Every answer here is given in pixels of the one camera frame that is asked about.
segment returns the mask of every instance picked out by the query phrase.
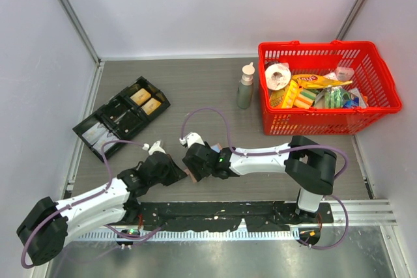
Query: small white object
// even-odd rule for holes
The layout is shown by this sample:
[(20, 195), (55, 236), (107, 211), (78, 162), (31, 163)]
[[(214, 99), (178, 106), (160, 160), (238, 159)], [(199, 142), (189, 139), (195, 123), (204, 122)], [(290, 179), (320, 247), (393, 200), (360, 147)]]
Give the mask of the small white object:
[(158, 151), (158, 152), (162, 152), (162, 153), (165, 153), (165, 154), (166, 154), (165, 150), (162, 148), (162, 145), (163, 145), (162, 140), (158, 140), (158, 141), (156, 141), (156, 142), (155, 142), (155, 143), (151, 146), (151, 148), (149, 149), (149, 151), (148, 151), (149, 155), (150, 155), (150, 156), (151, 156), (151, 155), (153, 155), (153, 153), (154, 153), (154, 152), (156, 152), (156, 151)]
[(185, 145), (190, 148), (193, 144), (199, 143), (200, 145), (204, 146), (204, 141), (198, 133), (189, 133), (185, 137), (186, 143)]
[(328, 78), (328, 79), (333, 79), (334, 81), (338, 81), (338, 77), (337, 77), (335, 72), (330, 72), (323, 77)]
[(266, 85), (270, 90), (280, 90), (288, 85), (291, 72), (287, 63), (276, 63), (265, 70)]
[(338, 81), (350, 81), (354, 75), (354, 70), (352, 68), (338, 66), (334, 73), (336, 74)]
[(240, 79), (242, 84), (245, 85), (245, 86), (252, 85), (253, 75), (255, 73), (255, 68), (253, 67), (253, 62), (251, 62), (248, 65), (245, 65), (242, 68), (242, 72), (243, 72), (243, 75), (242, 75), (242, 78)]
[(187, 138), (186, 138), (186, 137), (184, 137), (184, 138), (180, 138), (180, 144), (181, 144), (182, 146), (185, 146), (185, 145), (187, 144)]

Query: white wall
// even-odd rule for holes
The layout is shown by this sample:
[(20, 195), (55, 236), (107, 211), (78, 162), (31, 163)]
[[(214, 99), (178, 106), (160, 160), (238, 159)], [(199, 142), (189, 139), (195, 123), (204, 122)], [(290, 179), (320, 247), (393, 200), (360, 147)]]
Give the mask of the white wall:
[[(394, 207), (415, 262), (417, 240), (417, 2), (368, 0), (347, 35), (347, 40), (376, 43), (391, 69), (403, 110), (359, 133), (362, 154), (375, 183), (375, 191)], [(417, 275), (417, 265), (411, 264)]]
[(61, 196), (94, 64), (58, 0), (0, 0), (0, 268), (25, 277), (16, 229)]
[(99, 56), (257, 53), (331, 41), (354, 0), (70, 0)]

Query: snack package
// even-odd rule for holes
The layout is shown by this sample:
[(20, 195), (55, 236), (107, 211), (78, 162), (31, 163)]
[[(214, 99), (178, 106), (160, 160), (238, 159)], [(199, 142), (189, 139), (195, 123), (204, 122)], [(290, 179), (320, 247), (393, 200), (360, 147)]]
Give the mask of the snack package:
[(335, 81), (315, 74), (293, 75), (292, 79), (305, 89), (323, 89), (327, 87), (349, 85), (352, 83), (352, 81)]
[(269, 104), (271, 107), (280, 107), (282, 109), (293, 107), (299, 91), (300, 88), (298, 87), (298, 84), (291, 80), (290, 84), (284, 87), (284, 89), (272, 92), (271, 97), (269, 98)]

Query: black plastic tray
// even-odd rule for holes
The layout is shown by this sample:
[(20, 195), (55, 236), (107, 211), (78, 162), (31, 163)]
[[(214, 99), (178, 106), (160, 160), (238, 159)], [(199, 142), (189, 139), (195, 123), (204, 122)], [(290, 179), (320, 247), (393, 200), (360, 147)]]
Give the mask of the black plastic tray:
[[(151, 98), (155, 98), (161, 102), (161, 105), (150, 115), (147, 115), (144, 110), (142, 110), (141, 106), (137, 105), (132, 99), (130, 99), (133, 94), (142, 88), (146, 89), (151, 94)], [(112, 97), (108, 103), (99, 107), (89, 117), (72, 128), (72, 130), (85, 143), (85, 145), (89, 147), (97, 158), (103, 161), (100, 151), (95, 150), (93, 145), (83, 137), (83, 134), (88, 129), (99, 122), (119, 139), (131, 140), (156, 117), (161, 115), (161, 113), (164, 112), (170, 105), (171, 104), (162, 91), (149, 83), (145, 78), (139, 77), (133, 84), (123, 89), (116, 96)], [(110, 158), (123, 145), (125, 144), (116, 143), (110, 147), (105, 152), (106, 158)]]

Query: red plastic basket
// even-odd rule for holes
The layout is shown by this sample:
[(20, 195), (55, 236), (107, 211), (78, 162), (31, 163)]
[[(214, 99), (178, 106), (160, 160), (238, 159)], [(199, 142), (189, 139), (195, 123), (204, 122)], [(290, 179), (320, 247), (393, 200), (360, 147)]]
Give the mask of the red plastic basket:
[[(358, 87), (367, 96), (369, 107), (273, 108), (269, 105), (265, 63), (274, 60), (289, 63), (292, 74), (325, 75), (337, 66), (353, 68), (353, 83), (347, 89)], [(267, 135), (354, 134), (402, 108), (391, 73), (371, 42), (264, 42), (259, 45), (259, 97)]]

